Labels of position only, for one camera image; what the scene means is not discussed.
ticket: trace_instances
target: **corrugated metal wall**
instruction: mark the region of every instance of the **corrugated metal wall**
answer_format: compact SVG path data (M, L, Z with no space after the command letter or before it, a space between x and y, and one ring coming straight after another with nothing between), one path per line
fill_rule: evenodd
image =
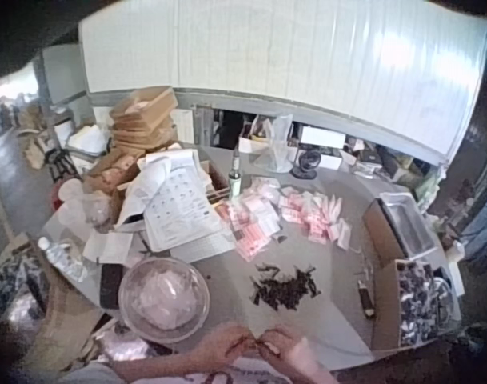
M304 102L450 161L487 21L418 0L130 0L81 25L90 92L156 84Z

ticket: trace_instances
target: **stacked cardboard box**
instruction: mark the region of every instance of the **stacked cardboard box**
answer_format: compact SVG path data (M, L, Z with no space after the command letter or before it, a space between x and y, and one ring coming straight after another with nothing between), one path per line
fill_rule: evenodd
M114 145L121 150L154 152L178 139L170 112L178 106L169 86L135 90L111 111Z

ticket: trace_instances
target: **person's hand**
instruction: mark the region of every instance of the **person's hand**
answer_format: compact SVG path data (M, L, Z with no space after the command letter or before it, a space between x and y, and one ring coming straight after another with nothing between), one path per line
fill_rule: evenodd
M226 323L207 334L190 352L190 359L199 372L211 372L229 366L253 348L255 339L248 328Z
M294 382L315 382L320 373L307 338L287 326L267 330L257 340L257 348L264 360Z

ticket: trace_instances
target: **glass bowl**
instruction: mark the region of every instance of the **glass bowl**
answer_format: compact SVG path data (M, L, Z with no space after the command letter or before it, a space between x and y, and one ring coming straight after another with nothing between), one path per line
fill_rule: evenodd
M191 287L195 297L193 317L174 329L162 329L150 316L142 314L141 292L144 281L153 274L174 272ZM206 280L190 264L174 258L150 258L139 262L124 276L118 291L119 308L126 325L142 338L161 344L180 342L197 331L210 309L210 292Z

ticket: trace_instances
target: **white plastic bag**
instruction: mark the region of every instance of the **white plastic bag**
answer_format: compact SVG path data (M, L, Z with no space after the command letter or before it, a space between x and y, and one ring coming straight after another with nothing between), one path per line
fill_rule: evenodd
M293 115L288 114L277 116L272 125L264 125L269 147L257 158L255 166L279 174L287 173L293 168L288 160L288 135L292 122Z

